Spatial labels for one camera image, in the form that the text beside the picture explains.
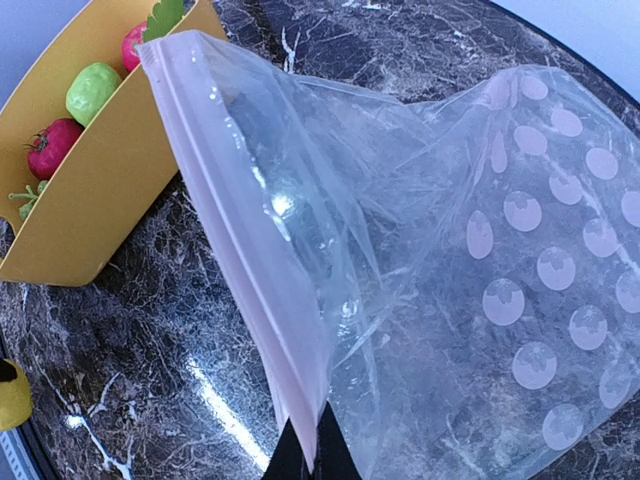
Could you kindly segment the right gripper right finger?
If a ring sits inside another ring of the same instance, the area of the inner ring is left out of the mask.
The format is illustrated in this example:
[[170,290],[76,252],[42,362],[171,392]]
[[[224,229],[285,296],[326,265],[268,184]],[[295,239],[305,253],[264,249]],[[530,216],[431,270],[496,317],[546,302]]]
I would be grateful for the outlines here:
[[318,425],[318,444],[312,478],[361,480],[329,402]]

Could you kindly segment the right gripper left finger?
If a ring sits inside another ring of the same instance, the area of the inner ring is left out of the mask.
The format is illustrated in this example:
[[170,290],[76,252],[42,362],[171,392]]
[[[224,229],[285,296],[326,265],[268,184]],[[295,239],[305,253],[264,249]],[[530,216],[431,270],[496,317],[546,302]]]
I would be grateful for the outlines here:
[[263,480],[311,480],[296,432],[288,420],[281,432]]

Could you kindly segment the clear dotted zip bag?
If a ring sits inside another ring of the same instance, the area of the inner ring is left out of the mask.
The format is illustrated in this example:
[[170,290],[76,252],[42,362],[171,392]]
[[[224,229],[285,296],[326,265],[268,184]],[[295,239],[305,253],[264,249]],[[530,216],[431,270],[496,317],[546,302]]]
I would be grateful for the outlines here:
[[144,44],[282,427],[326,475],[524,479],[639,390],[639,140],[565,71],[405,104]]

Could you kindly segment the yellow toy lemon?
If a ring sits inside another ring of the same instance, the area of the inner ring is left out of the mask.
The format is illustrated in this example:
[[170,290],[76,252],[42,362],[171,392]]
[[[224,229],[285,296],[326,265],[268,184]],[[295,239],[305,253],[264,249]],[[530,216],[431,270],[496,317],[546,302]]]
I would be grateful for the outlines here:
[[7,359],[1,360],[0,430],[23,425],[32,415],[33,400],[24,371]]

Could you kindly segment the yellow plastic basket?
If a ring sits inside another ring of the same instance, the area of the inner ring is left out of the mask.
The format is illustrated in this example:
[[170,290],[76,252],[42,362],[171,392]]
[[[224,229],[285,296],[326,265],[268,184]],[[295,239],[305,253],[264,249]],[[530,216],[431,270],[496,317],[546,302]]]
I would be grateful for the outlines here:
[[[149,82],[126,71],[120,44],[152,11],[149,1],[92,1],[52,40],[1,111],[1,216],[14,240],[1,261],[7,282],[75,287],[90,283],[130,234],[177,165]],[[66,116],[77,74],[104,62],[123,81],[86,127],[22,217],[15,194],[36,184],[30,138]]]

